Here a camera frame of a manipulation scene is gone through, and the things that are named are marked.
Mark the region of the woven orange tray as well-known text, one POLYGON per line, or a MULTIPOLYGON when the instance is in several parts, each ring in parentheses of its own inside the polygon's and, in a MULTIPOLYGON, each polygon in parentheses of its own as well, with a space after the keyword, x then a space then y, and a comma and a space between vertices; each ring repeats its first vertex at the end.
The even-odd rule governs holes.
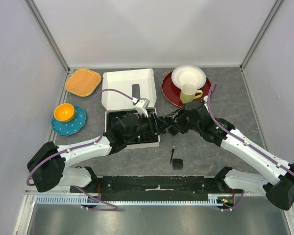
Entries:
POLYGON ((66 81, 65 89, 78 97, 87 97, 95 91, 101 81, 102 77, 99 73, 81 68, 66 81))

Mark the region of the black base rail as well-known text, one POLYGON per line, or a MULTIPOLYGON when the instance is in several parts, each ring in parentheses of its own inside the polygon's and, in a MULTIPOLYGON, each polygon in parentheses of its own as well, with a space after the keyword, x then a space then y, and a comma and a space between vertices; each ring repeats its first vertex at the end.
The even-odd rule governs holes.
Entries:
POLYGON ((236 194, 220 178, 203 176, 102 176, 83 189, 103 201, 206 201, 208 194, 236 194))

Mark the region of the white ceramic bowl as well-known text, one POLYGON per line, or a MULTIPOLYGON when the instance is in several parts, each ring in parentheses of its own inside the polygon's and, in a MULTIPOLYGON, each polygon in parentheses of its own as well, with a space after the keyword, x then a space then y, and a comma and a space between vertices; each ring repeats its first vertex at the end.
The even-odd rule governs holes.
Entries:
POLYGON ((207 77, 199 67, 182 65, 173 70, 171 80, 179 89, 186 83, 194 84, 197 89, 200 89, 205 85, 207 77))

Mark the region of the light green mug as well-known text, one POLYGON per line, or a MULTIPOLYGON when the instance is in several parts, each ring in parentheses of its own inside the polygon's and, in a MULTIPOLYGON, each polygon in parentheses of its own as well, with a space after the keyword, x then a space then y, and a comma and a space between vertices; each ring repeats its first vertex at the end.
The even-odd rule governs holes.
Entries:
POLYGON ((180 100, 183 104, 190 103, 194 99, 200 98, 203 95, 202 90, 198 90, 193 83, 185 83, 181 87, 180 100))

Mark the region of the black guard comb lower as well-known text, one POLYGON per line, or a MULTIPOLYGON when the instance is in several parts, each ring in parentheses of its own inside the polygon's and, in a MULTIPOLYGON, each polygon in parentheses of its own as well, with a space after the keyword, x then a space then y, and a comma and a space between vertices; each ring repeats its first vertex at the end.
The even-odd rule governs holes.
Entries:
POLYGON ((182 170, 183 169, 183 160, 182 159, 173 159, 172 160, 173 170, 182 170))

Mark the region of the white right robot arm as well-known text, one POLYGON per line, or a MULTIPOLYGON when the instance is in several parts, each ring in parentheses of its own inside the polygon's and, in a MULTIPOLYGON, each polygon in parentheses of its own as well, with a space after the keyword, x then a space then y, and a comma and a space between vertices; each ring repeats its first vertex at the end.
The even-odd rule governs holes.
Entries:
POLYGON ((193 101, 169 114, 173 127, 180 133, 193 130, 204 140, 214 143, 252 166, 258 174, 248 174, 229 168, 225 176, 214 182, 219 192, 242 189, 263 194, 276 207, 287 211, 294 204, 294 162, 281 159, 258 146, 232 123, 215 118, 208 106, 193 101))

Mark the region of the white cardboard box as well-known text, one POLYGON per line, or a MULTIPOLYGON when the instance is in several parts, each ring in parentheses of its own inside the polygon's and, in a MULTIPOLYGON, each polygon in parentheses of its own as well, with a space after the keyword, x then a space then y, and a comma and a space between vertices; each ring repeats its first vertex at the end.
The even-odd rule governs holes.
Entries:
MULTIPOLYGON (((150 101, 147 107, 148 117, 152 117, 156 125, 154 106, 157 96, 153 69, 106 72, 103 74, 102 90, 101 102, 106 112, 135 109, 138 100, 148 99, 150 101)), ((157 137, 158 142, 128 145, 125 149, 158 147, 160 144, 158 133, 157 137)))

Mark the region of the black guard comb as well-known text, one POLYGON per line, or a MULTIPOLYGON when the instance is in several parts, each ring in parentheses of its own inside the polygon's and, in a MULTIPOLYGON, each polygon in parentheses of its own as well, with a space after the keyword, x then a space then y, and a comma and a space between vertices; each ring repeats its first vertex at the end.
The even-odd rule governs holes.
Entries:
POLYGON ((158 134, 164 134, 171 127, 172 120, 170 117, 157 118, 157 131, 158 134))
POLYGON ((173 159, 172 160, 173 170, 182 170, 183 169, 183 160, 182 159, 173 159))

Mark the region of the black plastic insert tray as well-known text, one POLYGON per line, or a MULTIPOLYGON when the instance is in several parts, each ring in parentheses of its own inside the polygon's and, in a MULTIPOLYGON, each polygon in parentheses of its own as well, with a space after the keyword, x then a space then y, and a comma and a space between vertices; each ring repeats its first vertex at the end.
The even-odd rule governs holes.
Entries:
MULTIPOLYGON (((107 111, 105 114, 105 132, 111 129, 111 127, 117 123, 120 119, 122 119, 126 114, 136 114, 138 112, 135 109, 130 110, 116 110, 116 111, 107 111)), ((131 140, 128 144, 147 144, 158 142, 158 137, 152 133, 152 130, 149 130, 143 135, 138 136, 137 138, 131 140)))

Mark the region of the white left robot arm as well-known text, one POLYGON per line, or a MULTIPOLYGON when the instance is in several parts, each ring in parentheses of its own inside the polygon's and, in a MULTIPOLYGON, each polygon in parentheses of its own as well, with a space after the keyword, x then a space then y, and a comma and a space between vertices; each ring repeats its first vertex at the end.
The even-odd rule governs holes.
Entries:
POLYGON ((79 186, 86 192, 94 192, 98 181, 93 173, 71 166, 91 158, 118 153, 133 139, 149 131, 157 134, 155 113, 146 116, 129 113, 97 138, 62 146, 56 146, 52 141, 46 142, 27 163, 29 176, 26 183, 35 186, 38 192, 47 192, 57 185, 79 186))

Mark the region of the teal dotted plate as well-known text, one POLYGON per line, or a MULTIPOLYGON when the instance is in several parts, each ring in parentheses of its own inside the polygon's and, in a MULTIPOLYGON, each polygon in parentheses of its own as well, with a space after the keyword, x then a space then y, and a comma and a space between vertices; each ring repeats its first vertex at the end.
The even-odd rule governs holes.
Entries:
POLYGON ((85 110, 78 105, 73 106, 75 108, 75 115, 71 121, 59 122, 54 117, 52 118, 52 129, 58 135, 70 136, 79 132, 81 128, 85 125, 87 119, 85 110))

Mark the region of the orange small bowl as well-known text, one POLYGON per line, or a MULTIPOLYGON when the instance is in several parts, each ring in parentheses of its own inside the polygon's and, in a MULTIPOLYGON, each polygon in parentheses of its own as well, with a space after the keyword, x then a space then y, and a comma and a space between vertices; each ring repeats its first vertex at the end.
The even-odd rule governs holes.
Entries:
POLYGON ((54 112, 54 118, 59 122, 68 122, 73 119, 75 115, 75 108, 70 103, 63 103, 58 105, 54 112))

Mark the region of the red round plate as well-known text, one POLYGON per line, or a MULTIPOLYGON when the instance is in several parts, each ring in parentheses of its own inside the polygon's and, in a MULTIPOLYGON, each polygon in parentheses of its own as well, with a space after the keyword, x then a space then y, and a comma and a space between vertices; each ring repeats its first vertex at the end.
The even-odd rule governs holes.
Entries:
POLYGON ((192 101, 202 101, 208 95, 211 85, 211 81, 207 78, 203 87, 199 89, 190 83, 180 89, 173 83, 171 71, 162 81, 162 93, 171 104, 182 107, 192 101))

